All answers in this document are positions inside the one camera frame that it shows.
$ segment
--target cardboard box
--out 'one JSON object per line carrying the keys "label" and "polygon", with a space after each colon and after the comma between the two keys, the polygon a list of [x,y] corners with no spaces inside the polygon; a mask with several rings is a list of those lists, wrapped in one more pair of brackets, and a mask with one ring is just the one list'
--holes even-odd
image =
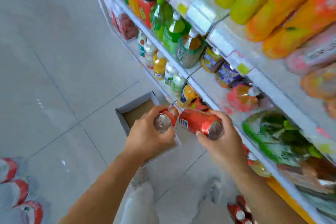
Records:
{"label": "cardboard box", "polygon": [[[145,95],[140,96],[137,99],[125,104],[120,108],[116,108],[115,112],[120,120],[120,123],[126,133],[126,136],[129,135],[131,127],[134,122],[142,117],[144,113],[149,112],[155,105],[159,105],[159,101],[156,98],[156,95],[153,91],[146,93]],[[172,145],[162,149],[158,154],[154,155],[150,161],[154,160],[158,156],[172,150],[176,146],[181,145],[178,137],[175,136],[175,142]]]}

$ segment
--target tile floor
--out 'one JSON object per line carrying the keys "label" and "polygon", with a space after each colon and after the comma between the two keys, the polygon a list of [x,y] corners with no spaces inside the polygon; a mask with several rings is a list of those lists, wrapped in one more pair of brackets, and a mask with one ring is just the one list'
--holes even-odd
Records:
{"label": "tile floor", "polygon": [[[123,149],[114,109],[156,89],[97,0],[0,0],[0,28],[0,157],[27,159],[57,223]],[[149,164],[149,179],[160,222],[187,224],[211,176],[225,200],[237,191],[194,135],[177,132],[187,140]]]}

